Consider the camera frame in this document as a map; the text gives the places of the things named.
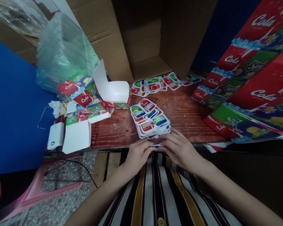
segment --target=clear plastic wrap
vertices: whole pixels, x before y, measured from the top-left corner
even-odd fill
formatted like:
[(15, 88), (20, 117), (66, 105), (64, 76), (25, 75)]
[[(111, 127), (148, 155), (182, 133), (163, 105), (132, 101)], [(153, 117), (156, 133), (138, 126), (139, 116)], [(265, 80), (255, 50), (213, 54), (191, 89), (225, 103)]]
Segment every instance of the clear plastic wrap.
[(92, 77), (99, 62), (82, 29), (59, 12), (39, 37), (36, 82), (59, 93), (56, 89), (77, 72)]
[(38, 38), (48, 19), (32, 0), (0, 0), (0, 21), (19, 34)]

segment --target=hand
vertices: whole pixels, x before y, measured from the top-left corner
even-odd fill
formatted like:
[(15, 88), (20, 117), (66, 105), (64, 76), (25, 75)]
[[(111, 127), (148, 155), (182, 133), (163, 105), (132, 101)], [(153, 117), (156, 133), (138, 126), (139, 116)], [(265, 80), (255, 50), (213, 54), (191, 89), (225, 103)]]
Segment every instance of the hand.
[(129, 152), (124, 162), (124, 170), (129, 173), (131, 177), (134, 177), (140, 169), (147, 162), (149, 154), (157, 150), (157, 148), (150, 147), (154, 145), (153, 142), (148, 140), (138, 140), (129, 146)]
[(166, 140), (158, 149), (164, 151), (172, 162), (198, 176), (205, 171), (209, 161), (204, 159), (178, 130), (171, 128), (171, 133), (161, 135), (159, 138)]

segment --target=pink stool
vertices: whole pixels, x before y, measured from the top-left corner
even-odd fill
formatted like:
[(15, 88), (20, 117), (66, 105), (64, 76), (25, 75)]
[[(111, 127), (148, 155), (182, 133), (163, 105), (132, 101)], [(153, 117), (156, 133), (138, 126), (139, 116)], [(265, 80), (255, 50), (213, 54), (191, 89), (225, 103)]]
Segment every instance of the pink stool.
[[(74, 154), (70, 156), (65, 156), (65, 159), (74, 159), (83, 156), (83, 154)], [(39, 202), (42, 202), (46, 199), (49, 199), (51, 197), (57, 196), (59, 194), (62, 194), (66, 191), (70, 191), (74, 188), (78, 188), (82, 186), (83, 182), (75, 183), (73, 185), (66, 186), (64, 188), (60, 188), (51, 192), (43, 192), (42, 191), (42, 182), (44, 178), (44, 173), (47, 167), (63, 162), (64, 160), (59, 159), (46, 159), (43, 161), (42, 165), (37, 170), (35, 177), (28, 187), (28, 189), (15, 201), (13, 201), (11, 204), (5, 206), (0, 210), (0, 223), (10, 219), (14, 216), (17, 216), (18, 214), (22, 213), (26, 209), (38, 204)]]

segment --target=striped shirt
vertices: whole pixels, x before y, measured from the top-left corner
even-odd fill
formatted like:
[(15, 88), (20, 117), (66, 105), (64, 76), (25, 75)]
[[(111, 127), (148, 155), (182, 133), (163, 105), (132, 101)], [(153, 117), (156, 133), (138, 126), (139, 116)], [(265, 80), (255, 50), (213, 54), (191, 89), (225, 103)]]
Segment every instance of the striped shirt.
[(152, 153), (120, 190), (99, 225), (241, 225), (202, 188), (203, 182), (164, 153)]

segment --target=wooden table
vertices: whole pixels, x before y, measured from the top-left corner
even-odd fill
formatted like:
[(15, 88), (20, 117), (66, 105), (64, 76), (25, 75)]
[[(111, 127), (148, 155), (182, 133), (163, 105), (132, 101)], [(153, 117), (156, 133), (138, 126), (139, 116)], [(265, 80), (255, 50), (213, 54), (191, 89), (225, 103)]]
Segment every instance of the wooden table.
[[(202, 122), (212, 110), (192, 100), (190, 97), (199, 84), (180, 87), (172, 91), (150, 94), (146, 98), (154, 102), (171, 122), (192, 143), (210, 143), (227, 141)], [(132, 95), (132, 105), (142, 97)], [(115, 110), (110, 118), (92, 124), (90, 149), (110, 149), (128, 147), (139, 139), (134, 121), (128, 110)]]

